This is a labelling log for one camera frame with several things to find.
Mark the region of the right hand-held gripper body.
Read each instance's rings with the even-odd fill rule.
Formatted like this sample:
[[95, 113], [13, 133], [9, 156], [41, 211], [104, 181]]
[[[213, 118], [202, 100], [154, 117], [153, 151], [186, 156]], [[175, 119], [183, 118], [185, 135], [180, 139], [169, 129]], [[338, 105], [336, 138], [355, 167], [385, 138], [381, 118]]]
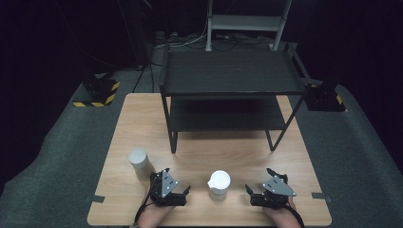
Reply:
[[273, 209], [284, 208], [290, 197], [295, 197], [297, 193], [288, 185], [288, 177], [279, 175], [272, 177], [262, 184], [264, 191], [250, 197], [252, 206], [268, 207]]

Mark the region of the person's left hand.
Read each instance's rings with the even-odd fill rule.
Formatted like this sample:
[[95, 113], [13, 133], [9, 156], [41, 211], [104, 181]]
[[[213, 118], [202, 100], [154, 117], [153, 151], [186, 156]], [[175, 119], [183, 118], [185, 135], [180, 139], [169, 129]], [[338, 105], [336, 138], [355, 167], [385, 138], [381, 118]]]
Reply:
[[157, 228], [174, 206], [158, 206], [148, 199], [136, 223], [140, 228]]

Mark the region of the person's right hand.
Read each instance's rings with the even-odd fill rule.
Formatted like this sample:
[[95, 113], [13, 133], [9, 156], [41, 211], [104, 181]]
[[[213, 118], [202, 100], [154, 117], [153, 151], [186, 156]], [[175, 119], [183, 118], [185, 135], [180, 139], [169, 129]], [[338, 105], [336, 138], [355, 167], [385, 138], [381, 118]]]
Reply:
[[301, 228], [295, 216], [297, 208], [292, 197], [288, 199], [288, 206], [292, 208], [292, 211], [286, 208], [273, 209], [268, 207], [263, 207], [262, 211], [276, 224], [277, 228]]

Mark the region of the black stand base striped edge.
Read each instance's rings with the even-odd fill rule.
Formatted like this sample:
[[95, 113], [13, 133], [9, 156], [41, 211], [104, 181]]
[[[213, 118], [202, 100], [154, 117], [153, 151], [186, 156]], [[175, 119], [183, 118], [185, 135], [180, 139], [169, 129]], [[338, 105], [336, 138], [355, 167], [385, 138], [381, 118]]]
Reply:
[[112, 103], [120, 83], [114, 79], [92, 76], [84, 80], [72, 96], [76, 107], [103, 107]]
[[336, 83], [322, 82], [319, 85], [310, 84], [304, 99], [311, 111], [344, 112], [346, 107], [341, 97], [336, 93]]

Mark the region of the black two-tier shelf rack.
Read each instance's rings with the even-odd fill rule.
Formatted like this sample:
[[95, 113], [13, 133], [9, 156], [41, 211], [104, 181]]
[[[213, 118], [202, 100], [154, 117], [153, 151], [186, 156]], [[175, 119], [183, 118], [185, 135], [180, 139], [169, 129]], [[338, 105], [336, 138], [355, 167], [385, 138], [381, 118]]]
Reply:
[[312, 87], [297, 51], [163, 50], [160, 93], [170, 150], [190, 131], [283, 136]]

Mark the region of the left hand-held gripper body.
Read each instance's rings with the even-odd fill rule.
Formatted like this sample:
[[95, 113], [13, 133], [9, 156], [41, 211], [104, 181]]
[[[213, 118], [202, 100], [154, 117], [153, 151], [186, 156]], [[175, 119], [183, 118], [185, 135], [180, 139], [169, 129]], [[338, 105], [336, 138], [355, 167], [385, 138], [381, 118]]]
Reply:
[[153, 172], [150, 175], [149, 196], [158, 206], [185, 206], [186, 196], [173, 193], [178, 184], [169, 172]]

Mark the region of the clear jar with grey lid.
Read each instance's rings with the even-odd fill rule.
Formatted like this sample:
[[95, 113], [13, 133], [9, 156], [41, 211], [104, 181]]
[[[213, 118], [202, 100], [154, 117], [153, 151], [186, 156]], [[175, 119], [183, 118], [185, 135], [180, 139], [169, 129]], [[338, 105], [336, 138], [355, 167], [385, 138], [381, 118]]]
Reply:
[[148, 181], [155, 168], [148, 158], [146, 151], [142, 148], [133, 149], [128, 154], [128, 160], [132, 165], [137, 178], [140, 181]]

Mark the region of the white-lidded jar with spout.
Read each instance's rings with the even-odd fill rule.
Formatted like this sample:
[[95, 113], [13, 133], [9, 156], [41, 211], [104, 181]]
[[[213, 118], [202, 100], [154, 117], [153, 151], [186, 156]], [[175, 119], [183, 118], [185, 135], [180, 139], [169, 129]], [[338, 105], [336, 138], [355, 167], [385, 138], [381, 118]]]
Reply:
[[214, 171], [207, 182], [210, 198], [214, 201], [225, 200], [230, 184], [231, 177], [227, 172], [223, 170]]

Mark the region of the grey metal frame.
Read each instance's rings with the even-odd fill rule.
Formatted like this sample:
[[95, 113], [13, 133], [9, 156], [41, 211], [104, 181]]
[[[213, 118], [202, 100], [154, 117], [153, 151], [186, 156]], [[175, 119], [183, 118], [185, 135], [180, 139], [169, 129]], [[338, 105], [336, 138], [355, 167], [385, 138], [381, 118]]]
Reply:
[[274, 31], [276, 37], [270, 46], [271, 50], [277, 50], [285, 28], [288, 13], [293, 0], [285, 0], [281, 16], [253, 16], [253, 15], [220, 15], [213, 13], [213, 0], [208, 0], [207, 6], [207, 35], [205, 50], [212, 50], [212, 31], [221, 30], [250, 30], [250, 31]]

